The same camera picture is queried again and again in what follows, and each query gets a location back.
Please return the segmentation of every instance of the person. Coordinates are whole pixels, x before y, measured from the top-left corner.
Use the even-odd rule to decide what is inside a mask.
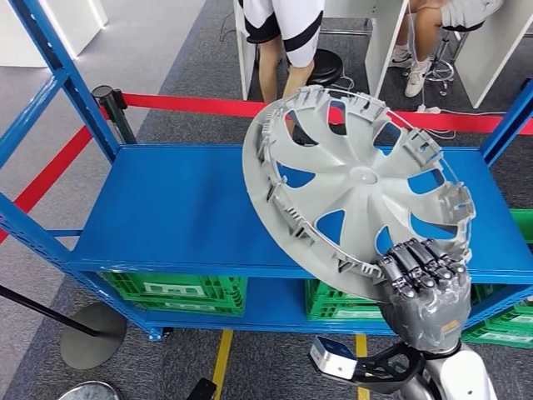
[[[277,97],[277,67],[285,51],[290,63],[283,97],[305,86],[313,71],[325,0],[239,0],[237,28],[259,44],[262,99]]]
[[[413,98],[424,87],[425,75],[431,66],[429,59],[435,47],[439,28],[462,26],[470,28],[496,12],[504,0],[410,0],[403,18],[389,67],[411,68],[406,96]],[[411,19],[414,20],[415,59],[409,50]]]

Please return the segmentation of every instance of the hubcap center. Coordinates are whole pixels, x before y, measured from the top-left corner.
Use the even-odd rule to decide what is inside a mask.
[[[366,185],[372,185],[378,182],[377,175],[366,167],[355,167],[350,172],[350,176],[355,182]]]

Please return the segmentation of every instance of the white sneaker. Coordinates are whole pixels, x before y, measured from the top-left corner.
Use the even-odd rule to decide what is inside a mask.
[[[388,67],[393,68],[409,68],[413,62],[413,57],[409,51],[392,52],[391,61],[388,62]]]
[[[425,75],[430,66],[430,62],[425,62],[424,65],[413,62],[413,65],[411,67],[411,72],[409,72],[409,79],[407,81],[407,85],[406,86],[406,97],[414,98],[417,94],[420,93],[420,91],[424,87]]]

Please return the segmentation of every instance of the white robot part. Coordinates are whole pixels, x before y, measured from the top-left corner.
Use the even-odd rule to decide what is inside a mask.
[[[446,400],[497,400],[485,363],[465,344],[451,357],[429,360],[426,369]]]
[[[336,378],[350,380],[357,365],[346,345],[326,337],[315,337],[309,355],[320,371]]]

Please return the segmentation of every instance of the blue shelf board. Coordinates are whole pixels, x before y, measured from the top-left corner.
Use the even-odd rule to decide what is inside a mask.
[[[446,147],[444,157],[476,208],[474,282],[533,284],[533,257],[481,153]],[[241,168],[238,145],[122,147],[69,267],[310,278],[259,220]]]
[[[393,334],[384,321],[308,321],[305,293],[305,281],[302,279],[252,277],[248,281],[243,317],[150,311],[147,314],[147,324],[268,332]]]

